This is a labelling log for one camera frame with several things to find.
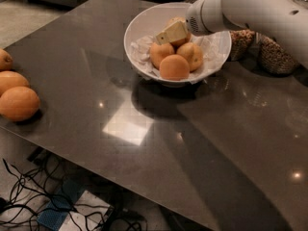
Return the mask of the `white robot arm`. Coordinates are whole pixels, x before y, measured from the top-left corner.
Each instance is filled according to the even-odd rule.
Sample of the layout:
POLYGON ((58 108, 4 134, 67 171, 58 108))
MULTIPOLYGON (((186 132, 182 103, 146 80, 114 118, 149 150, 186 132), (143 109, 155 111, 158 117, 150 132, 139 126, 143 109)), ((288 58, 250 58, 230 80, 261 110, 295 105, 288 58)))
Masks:
POLYGON ((269 38, 308 66, 308 11, 294 0, 197 0, 184 22, 174 22, 155 36, 160 43, 249 29, 269 38))

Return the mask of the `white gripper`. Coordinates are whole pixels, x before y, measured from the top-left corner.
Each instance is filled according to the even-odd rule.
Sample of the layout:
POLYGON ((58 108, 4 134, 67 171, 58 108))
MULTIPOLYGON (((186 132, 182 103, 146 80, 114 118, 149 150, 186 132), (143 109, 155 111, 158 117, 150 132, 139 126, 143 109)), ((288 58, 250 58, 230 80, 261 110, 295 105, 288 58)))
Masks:
POLYGON ((193 2, 186 12, 186 24, 180 20, 172 22, 155 36, 155 40, 159 44, 173 43, 185 39, 188 30, 193 35, 201 37, 231 29, 231 24, 223 15, 221 0, 193 2))

